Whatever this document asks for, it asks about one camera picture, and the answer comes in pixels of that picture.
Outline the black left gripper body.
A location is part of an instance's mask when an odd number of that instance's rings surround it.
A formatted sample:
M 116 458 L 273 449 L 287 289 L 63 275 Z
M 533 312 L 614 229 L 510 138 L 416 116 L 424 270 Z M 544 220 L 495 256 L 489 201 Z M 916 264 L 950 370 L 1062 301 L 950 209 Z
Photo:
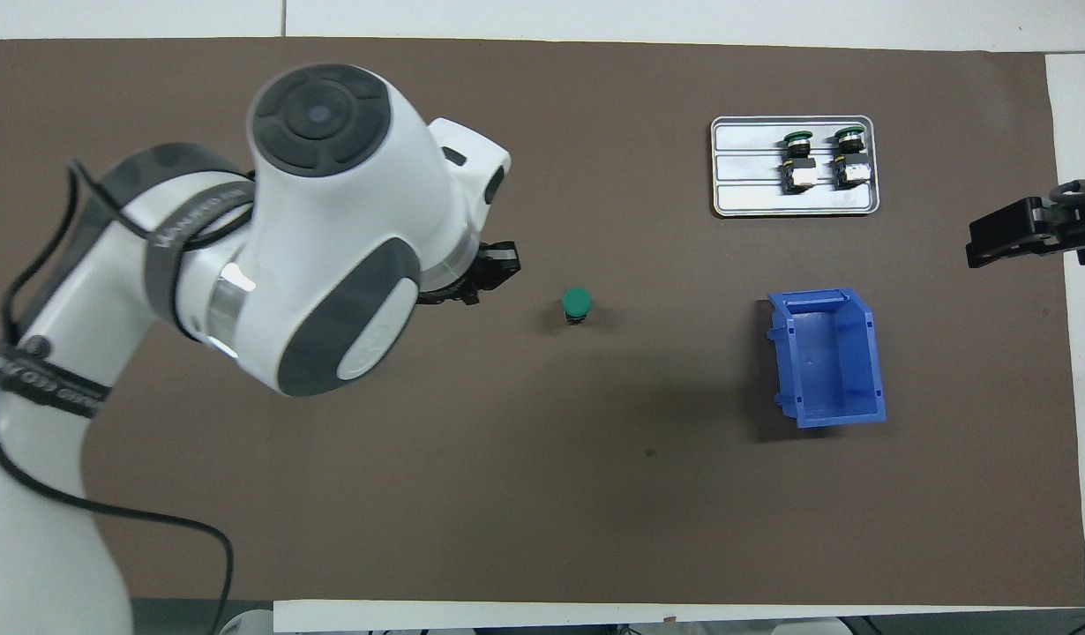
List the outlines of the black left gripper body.
M 475 285 L 473 279 L 475 261 L 478 261 L 478 256 L 481 253 L 477 251 L 473 256 L 447 258 L 431 265 L 427 270 L 419 274 L 419 305 L 458 302 L 459 290 L 465 287 L 474 287 L 478 290 L 478 285 Z

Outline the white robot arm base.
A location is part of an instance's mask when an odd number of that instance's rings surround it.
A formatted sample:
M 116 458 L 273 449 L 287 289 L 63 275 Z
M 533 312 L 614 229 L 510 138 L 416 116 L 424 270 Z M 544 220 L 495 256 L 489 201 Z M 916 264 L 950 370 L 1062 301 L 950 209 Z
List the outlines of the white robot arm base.
M 858 635 L 837 617 L 786 620 L 776 624 L 768 635 Z
M 217 635 L 275 635 L 271 609 L 252 609 L 228 620 Z

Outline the brown table mat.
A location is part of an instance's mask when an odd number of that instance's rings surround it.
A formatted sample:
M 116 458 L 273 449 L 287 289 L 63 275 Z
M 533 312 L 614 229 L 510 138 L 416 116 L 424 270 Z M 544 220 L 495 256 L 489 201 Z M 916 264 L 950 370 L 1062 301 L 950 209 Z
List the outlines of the brown table mat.
M 1062 257 L 963 253 L 1058 183 L 1041 54 L 0 41 L 0 296 L 68 158 L 190 141 L 248 168 L 251 98 L 312 62 L 509 150 L 483 234 L 521 274 L 419 307 L 317 398 L 155 326 L 87 433 L 90 496 L 220 528 L 245 599 L 1085 604 Z M 879 209 L 717 216 L 709 124 L 771 114 L 870 117 Z M 767 297 L 840 287 L 876 318 L 888 418 L 801 430 Z

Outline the blue plastic storage bin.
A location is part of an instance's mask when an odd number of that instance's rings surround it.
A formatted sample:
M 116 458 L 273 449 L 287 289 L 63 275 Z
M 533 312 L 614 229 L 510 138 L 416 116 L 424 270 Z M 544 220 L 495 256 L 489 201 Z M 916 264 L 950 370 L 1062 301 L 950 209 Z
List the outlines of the blue plastic storage bin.
M 779 391 L 774 401 L 801 430 L 888 418 L 876 318 L 848 287 L 768 295 Z

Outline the silver metal tray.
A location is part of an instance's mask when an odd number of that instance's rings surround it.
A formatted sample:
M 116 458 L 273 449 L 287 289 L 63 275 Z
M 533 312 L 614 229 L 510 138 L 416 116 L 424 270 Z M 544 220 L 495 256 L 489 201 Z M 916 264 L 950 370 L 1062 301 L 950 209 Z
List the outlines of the silver metal tray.
M 837 130 L 861 125 L 871 181 L 848 190 L 837 188 L 832 160 Z M 786 134 L 809 130 L 818 181 L 809 191 L 788 196 L 780 165 Z M 723 218 L 866 216 L 879 209 L 873 120 L 861 114 L 813 116 L 718 116 L 709 124 L 712 208 Z

